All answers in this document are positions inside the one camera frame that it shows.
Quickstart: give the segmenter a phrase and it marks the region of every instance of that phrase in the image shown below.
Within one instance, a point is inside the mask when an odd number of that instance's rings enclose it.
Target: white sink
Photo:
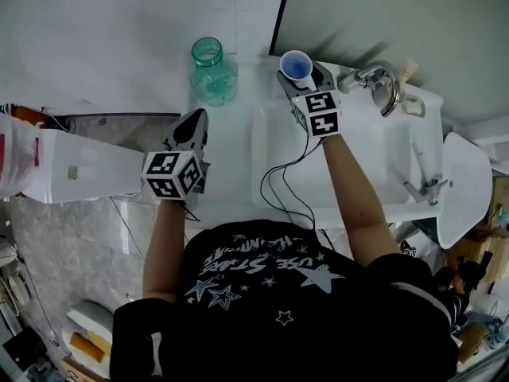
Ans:
[[[335,80],[340,73],[350,71],[334,64],[323,65],[332,72]],[[275,72],[270,77],[274,78],[272,84],[278,86]],[[403,182],[409,181],[420,189],[425,179],[442,175],[440,107],[443,99],[410,85],[404,88],[407,95],[417,96],[424,102],[424,118],[406,114],[401,106],[383,118],[373,103],[371,91],[356,88],[348,94],[338,92],[343,105],[340,116],[342,134],[375,188],[387,222],[430,218],[440,215],[442,210],[442,195],[434,206],[426,201],[417,203]],[[301,156],[306,136],[290,114],[289,101],[282,88],[275,88],[271,97],[259,105],[254,111],[251,138],[251,197],[258,207],[270,208],[260,196],[262,177],[268,169]],[[317,139],[311,139],[309,149],[316,143]],[[420,162],[417,152],[422,153]],[[313,209],[318,228],[343,226],[321,148],[291,166],[286,180],[292,190]],[[309,215],[309,211],[286,188],[281,171],[273,175],[272,183],[287,209]],[[267,180],[263,194],[271,203],[280,206]],[[305,218],[296,216],[295,220],[309,226]]]

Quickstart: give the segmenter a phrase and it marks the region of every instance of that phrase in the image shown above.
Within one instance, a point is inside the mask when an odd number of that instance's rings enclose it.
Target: toilet lid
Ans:
[[[443,212],[437,218],[440,246],[452,247],[484,218],[492,199],[492,168],[488,156],[456,133],[444,142]]]

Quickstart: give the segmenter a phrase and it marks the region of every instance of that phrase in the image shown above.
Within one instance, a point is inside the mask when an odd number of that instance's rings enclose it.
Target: glass jar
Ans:
[[[189,82],[198,98],[213,107],[233,100],[239,70],[233,57],[223,54],[221,43],[213,37],[201,38],[192,46],[191,54],[194,64]]]

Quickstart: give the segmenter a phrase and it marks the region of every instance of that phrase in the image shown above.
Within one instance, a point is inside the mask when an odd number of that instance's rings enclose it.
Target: person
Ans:
[[[464,312],[470,303],[470,294],[486,275],[485,267],[479,263],[469,261],[464,256],[459,256],[458,261],[457,269],[443,267],[433,277],[440,293],[439,299],[451,316],[453,329],[466,322]]]
[[[270,220],[204,230],[185,249],[185,211],[161,202],[143,299],[115,311],[113,382],[455,375],[430,269],[399,252],[343,137],[323,150],[353,260],[315,231]]]

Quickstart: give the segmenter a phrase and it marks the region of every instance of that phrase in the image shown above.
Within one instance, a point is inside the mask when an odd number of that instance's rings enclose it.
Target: white cup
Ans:
[[[292,80],[299,88],[316,91],[317,86],[311,77],[313,62],[302,51],[294,49],[284,53],[279,61],[279,68],[283,75]]]

